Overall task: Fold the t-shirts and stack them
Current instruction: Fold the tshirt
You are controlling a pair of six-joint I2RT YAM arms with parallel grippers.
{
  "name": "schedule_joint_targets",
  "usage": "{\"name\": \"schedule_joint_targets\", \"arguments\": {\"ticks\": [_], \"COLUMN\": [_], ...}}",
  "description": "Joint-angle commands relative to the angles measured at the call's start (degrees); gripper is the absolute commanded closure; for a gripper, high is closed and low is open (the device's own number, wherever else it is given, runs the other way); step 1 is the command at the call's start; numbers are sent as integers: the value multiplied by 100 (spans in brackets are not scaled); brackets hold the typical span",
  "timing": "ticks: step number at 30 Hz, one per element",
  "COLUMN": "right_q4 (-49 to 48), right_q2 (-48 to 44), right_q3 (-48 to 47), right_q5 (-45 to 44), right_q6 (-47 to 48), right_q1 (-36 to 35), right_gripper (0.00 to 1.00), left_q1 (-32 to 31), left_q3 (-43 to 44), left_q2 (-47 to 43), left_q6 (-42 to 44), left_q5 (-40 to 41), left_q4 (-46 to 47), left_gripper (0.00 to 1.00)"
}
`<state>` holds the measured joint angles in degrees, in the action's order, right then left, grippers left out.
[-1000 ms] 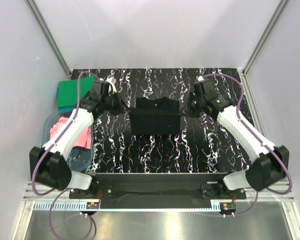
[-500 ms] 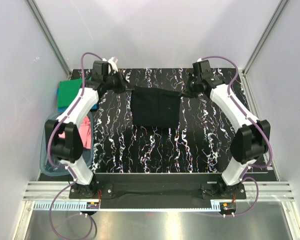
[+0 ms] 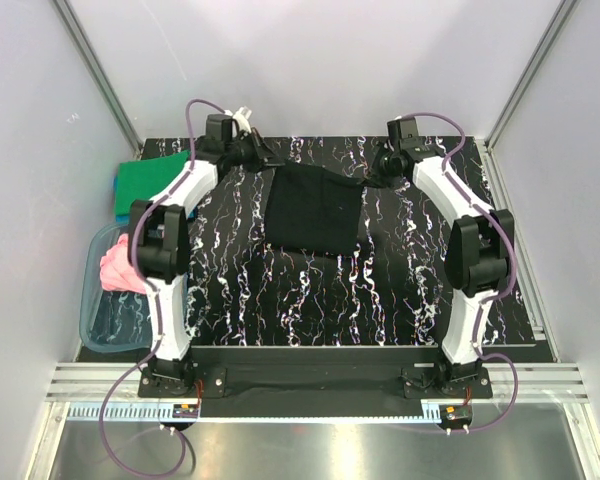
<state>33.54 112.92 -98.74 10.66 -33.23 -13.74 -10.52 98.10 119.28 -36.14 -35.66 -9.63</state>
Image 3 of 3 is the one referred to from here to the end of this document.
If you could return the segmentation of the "black t shirt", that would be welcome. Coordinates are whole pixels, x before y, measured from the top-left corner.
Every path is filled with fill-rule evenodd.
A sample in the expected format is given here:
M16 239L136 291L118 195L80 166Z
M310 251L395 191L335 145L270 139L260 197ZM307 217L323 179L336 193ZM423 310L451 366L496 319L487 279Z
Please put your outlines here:
M276 169L264 215L274 247L351 256L358 242L363 180L288 162Z

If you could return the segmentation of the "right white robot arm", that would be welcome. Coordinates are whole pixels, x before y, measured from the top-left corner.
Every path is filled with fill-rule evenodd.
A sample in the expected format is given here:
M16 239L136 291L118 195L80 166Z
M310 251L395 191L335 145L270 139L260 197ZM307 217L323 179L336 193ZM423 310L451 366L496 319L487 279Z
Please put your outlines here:
M399 178L423 192L451 227L444 260L451 317L431 382L443 395L456 396L479 376L493 302L515 286L513 215L483 201L431 146L381 146L369 179L387 187Z

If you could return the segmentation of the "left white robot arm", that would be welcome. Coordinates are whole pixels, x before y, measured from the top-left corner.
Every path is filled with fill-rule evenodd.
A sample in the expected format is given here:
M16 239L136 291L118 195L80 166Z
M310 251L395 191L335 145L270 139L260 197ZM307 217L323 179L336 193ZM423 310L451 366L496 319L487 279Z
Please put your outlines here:
M189 215L233 168L260 172L283 164L255 129L228 141L203 136L196 146L200 158L191 151L167 187L130 209L128 260L143 281L152 328L143 380L160 380L176 396L188 394L196 382L185 329Z

